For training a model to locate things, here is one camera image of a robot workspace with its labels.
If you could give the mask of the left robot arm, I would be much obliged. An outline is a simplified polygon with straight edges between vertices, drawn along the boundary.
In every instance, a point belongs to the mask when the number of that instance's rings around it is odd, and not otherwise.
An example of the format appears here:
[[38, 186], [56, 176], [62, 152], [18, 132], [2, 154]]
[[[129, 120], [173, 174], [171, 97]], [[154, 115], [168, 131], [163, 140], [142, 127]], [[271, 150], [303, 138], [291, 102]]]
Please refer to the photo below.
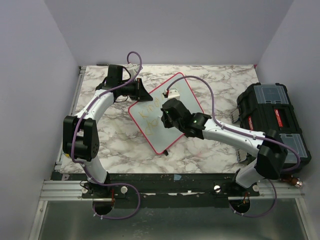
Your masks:
[[118, 97], [127, 96], [138, 102], [152, 101], [153, 98], [143, 86], [138, 74], [142, 65], [111, 64], [107, 76], [95, 88], [94, 96], [76, 115], [68, 115], [63, 120], [62, 150], [71, 160], [81, 165], [93, 191], [101, 198], [111, 191], [108, 172], [98, 157], [100, 140], [97, 123], [106, 110], [117, 102]]

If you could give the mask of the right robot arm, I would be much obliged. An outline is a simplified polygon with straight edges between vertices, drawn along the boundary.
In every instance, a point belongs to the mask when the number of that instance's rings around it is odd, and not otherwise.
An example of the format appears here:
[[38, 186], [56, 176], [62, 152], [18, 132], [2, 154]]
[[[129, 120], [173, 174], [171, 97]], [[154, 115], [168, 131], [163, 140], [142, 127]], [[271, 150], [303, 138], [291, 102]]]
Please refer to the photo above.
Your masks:
[[191, 113], [175, 98], [167, 100], [161, 111], [161, 121], [167, 129], [175, 127], [186, 137], [218, 141], [254, 157], [254, 161], [236, 172], [230, 183], [234, 195], [243, 195], [262, 179], [280, 177], [288, 151], [275, 130], [252, 131], [225, 124], [204, 113]]

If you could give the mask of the pink framed whiteboard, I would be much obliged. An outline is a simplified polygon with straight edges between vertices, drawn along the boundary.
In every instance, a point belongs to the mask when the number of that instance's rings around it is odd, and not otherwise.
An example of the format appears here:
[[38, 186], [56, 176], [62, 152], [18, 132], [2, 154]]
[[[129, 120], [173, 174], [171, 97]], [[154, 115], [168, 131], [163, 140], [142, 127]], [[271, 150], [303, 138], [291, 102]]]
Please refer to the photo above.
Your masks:
[[[184, 135], [175, 127], [165, 128], [161, 121], [161, 108], [167, 100], [163, 93], [174, 80], [183, 76], [181, 72], [174, 74], [149, 92], [153, 98], [152, 101], [136, 102], [128, 108], [129, 115], [158, 155], [165, 152]], [[183, 102], [191, 113], [203, 112], [197, 97], [186, 79], [179, 80], [172, 87], [180, 94], [179, 100]]]

